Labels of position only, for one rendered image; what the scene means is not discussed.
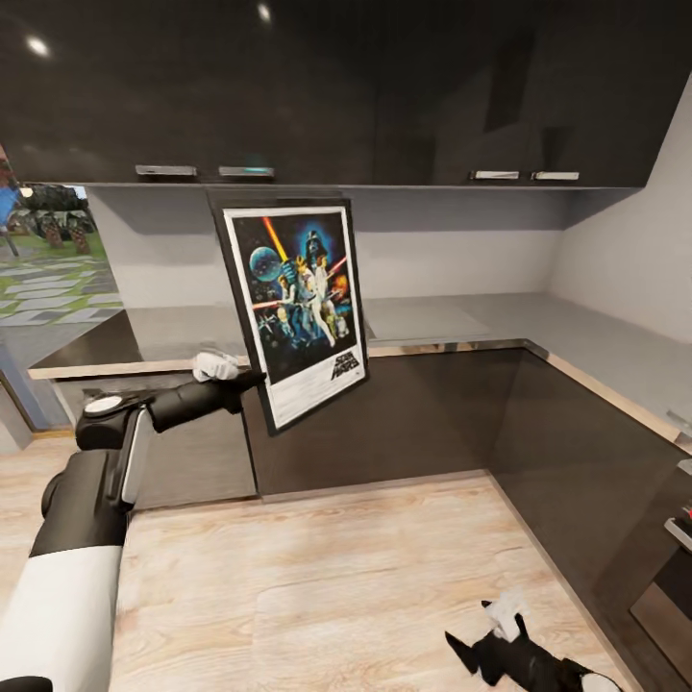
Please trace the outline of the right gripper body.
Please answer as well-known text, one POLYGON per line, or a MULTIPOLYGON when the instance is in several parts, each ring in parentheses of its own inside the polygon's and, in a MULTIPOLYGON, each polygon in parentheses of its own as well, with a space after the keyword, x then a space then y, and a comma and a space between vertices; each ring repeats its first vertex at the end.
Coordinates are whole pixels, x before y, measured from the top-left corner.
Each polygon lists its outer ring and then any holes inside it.
POLYGON ((512 643, 508 643, 503 637, 497 637, 492 631, 477 646, 473 646, 473 650, 481 665, 482 676, 490 684, 494 684, 501 677, 508 676, 523 685, 528 692, 532 692, 531 667, 535 661, 538 661, 538 654, 540 652, 553 654, 543 647, 531 644, 522 611, 516 614, 515 619, 521 635, 512 643))

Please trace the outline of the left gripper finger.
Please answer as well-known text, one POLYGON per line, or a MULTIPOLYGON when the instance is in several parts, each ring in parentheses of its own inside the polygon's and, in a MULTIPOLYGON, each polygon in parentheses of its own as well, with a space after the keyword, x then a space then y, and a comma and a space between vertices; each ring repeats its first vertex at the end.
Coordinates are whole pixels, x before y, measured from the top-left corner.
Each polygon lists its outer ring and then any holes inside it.
POLYGON ((267 372, 258 373, 257 375, 254 375, 253 373, 242 374, 234 378, 234 382, 237 383, 239 392, 244 393, 245 391, 247 391, 247 389, 254 387, 254 384, 259 384, 266 380, 267 376, 267 372))

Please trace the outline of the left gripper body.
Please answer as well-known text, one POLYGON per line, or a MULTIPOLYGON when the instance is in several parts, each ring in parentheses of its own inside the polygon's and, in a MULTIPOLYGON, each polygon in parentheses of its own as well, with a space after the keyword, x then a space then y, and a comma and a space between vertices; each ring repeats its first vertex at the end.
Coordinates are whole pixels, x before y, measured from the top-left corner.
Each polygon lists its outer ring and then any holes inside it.
POLYGON ((231 380, 190 382, 174 388, 183 405, 185 422, 212 414, 222 408, 235 415, 242 411, 241 393, 231 380))

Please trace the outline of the poster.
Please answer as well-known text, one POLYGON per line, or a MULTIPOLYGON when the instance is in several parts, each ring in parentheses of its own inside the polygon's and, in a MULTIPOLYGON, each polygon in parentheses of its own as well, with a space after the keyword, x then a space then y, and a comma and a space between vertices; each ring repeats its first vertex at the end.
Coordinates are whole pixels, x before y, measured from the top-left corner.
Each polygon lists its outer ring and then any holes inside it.
POLYGON ((208 200, 271 439, 370 381, 350 200, 208 200))

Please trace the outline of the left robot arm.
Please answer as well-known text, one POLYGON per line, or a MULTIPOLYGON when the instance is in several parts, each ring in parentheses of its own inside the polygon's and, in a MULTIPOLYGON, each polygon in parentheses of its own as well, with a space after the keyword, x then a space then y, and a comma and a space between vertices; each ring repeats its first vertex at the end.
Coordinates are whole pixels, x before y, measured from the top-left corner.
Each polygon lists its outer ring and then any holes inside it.
POLYGON ((45 487, 37 532, 0 618, 0 692, 109 692, 126 514, 134 510, 151 431, 222 408, 267 379, 199 353, 196 381, 87 405, 79 454, 45 487))

